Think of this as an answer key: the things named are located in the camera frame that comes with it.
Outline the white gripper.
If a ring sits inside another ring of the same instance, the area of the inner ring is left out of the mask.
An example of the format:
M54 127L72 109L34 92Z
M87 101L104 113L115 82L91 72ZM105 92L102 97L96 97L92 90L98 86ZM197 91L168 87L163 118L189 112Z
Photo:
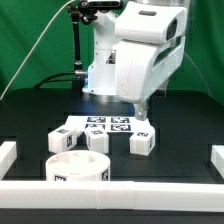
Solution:
M119 42L115 60L115 92L122 101L135 104L135 118L146 120L146 101L181 65L185 38L172 47L162 45Z

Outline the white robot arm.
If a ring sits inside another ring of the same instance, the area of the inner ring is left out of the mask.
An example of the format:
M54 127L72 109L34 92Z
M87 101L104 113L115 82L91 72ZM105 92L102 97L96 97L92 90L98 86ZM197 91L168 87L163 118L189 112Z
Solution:
M148 99L165 90L180 67L191 0L83 0L82 20L94 26L94 59L83 92L134 105L145 120Z

